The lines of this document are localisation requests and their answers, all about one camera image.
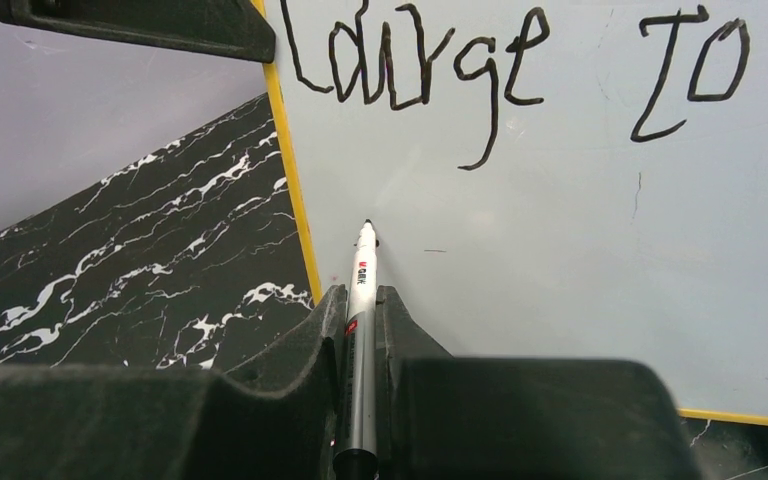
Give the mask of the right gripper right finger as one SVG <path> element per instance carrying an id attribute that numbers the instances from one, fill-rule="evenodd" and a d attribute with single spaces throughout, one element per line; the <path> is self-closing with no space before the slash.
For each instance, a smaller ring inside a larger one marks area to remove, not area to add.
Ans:
<path id="1" fill-rule="evenodd" d="M 377 292 L 384 479 L 700 479 L 672 397 L 617 359 L 449 353 Z"/>

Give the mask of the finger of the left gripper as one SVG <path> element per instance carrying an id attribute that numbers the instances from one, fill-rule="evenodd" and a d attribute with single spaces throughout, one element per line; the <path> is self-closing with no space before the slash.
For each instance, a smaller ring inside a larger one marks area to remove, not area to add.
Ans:
<path id="1" fill-rule="evenodd" d="M 0 0 L 8 25 L 269 64 L 276 35 L 250 1 Z"/>

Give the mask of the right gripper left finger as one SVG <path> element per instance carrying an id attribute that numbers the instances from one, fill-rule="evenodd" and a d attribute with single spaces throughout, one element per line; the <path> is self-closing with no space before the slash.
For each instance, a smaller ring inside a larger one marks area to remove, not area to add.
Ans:
<path id="1" fill-rule="evenodd" d="M 347 291 L 233 371 L 0 367 L 0 479 L 328 479 Z"/>

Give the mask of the white whiteboard marker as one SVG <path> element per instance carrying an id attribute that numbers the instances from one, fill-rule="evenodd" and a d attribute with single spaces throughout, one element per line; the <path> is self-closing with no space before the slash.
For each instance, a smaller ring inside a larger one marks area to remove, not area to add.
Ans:
<path id="1" fill-rule="evenodd" d="M 344 331 L 345 372 L 333 470 L 337 479 L 373 479 L 378 472 L 376 420 L 377 235 L 364 221 L 356 242 Z"/>

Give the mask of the yellow framed whiteboard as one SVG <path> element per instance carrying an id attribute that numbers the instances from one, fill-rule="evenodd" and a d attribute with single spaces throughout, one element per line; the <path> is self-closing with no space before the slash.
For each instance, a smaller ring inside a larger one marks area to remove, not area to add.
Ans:
<path id="1" fill-rule="evenodd" d="M 262 1 L 305 267 L 768 424 L 768 1 Z"/>

